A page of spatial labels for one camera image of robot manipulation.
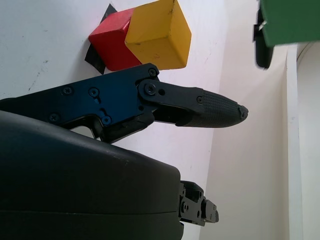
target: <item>green block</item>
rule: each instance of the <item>green block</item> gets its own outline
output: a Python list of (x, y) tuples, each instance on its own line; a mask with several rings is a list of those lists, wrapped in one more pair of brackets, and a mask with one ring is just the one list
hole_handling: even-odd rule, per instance
[(260, 0), (268, 47), (320, 40), (320, 0)]

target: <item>red cube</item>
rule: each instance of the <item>red cube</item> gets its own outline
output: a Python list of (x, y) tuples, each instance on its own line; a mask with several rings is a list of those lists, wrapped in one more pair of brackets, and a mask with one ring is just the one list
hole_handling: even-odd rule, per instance
[(133, 12), (134, 8), (131, 8), (110, 14), (89, 36), (89, 41), (110, 71), (141, 65), (125, 45)]

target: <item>black screw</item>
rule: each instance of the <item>black screw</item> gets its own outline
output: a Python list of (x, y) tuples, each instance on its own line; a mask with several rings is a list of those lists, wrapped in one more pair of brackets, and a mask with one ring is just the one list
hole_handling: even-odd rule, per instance
[(157, 76), (157, 71), (155, 69), (153, 69), (153, 68), (150, 68), (149, 69), (149, 75), (151, 77), (155, 77), (155, 76)]
[(71, 95), (73, 93), (73, 90), (71, 87), (69, 86), (65, 86), (63, 89), (62, 89), (62, 94), (63, 95)]
[(184, 213), (187, 209), (187, 204), (185, 202), (182, 203), (181, 211)]
[(92, 87), (89, 89), (89, 95), (93, 98), (97, 97), (99, 95), (99, 90), (95, 87)]
[(110, 124), (111, 124), (111, 117), (109, 117), (109, 116), (104, 116), (104, 117), (101, 119), (101, 121), (102, 121), (102, 124), (103, 124), (103, 125), (110, 125)]
[(52, 123), (56, 123), (60, 120), (60, 116), (57, 113), (52, 113), (49, 116), (49, 121)]
[(196, 101), (198, 102), (198, 104), (202, 104), (202, 96), (198, 96), (196, 98)]
[(148, 83), (144, 86), (144, 91), (146, 94), (153, 96), (156, 94), (156, 86), (152, 83)]

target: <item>white surface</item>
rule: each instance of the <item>white surface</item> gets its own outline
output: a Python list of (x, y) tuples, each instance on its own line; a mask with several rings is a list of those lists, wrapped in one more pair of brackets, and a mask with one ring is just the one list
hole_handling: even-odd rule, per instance
[(320, 42), (303, 55), (297, 71), (303, 237), (320, 236)]
[(229, 28), (220, 94), (246, 106), (243, 123), (215, 129), (206, 196), (220, 221), (200, 240), (288, 240), (288, 167), (283, 156), (282, 84), (287, 47), (276, 47), (268, 70), (255, 65), (257, 1), (226, 0)]
[(288, 48), (286, 58), (286, 111), (285, 127), (287, 161), (288, 161), (288, 200), (289, 200), (289, 235), (290, 240), (304, 239), (302, 176), (299, 140), (299, 108), (297, 83), (297, 46)]
[[(114, 0), (118, 11), (148, 0)], [(188, 65), (162, 71), (160, 80), (217, 92), (227, 18), (223, 0), (180, 0), (192, 32)], [(99, 24), (106, 0), (1, 0), (0, 99), (18, 97), (98, 76), (84, 61), (89, 34)], [(154, 123), (116, 145), (176, 166), (183, 180), (206, 187), (213, 129)], [(184, 239), (200, 227), (185, 224)]]

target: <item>yellow cube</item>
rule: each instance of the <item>yellow cube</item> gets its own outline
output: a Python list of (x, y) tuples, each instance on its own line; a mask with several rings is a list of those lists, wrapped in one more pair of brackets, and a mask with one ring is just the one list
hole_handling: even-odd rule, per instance
[(187, 65), (191, 31), (177, 0), (158, 0), (134, 9), (125, 45), (142, 64), (159, 70)]

